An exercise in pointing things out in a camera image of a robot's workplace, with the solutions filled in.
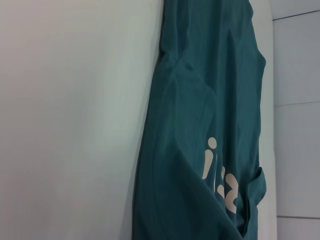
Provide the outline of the teal T-shirt with pink print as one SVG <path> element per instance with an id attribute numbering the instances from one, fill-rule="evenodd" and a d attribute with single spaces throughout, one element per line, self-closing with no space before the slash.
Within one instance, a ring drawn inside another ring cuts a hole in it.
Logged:
<path id="1" fill-rule="evenodd" d="M 164 0 L 132 240 L 258 240 L 260 53 L 249 0 Z"/>

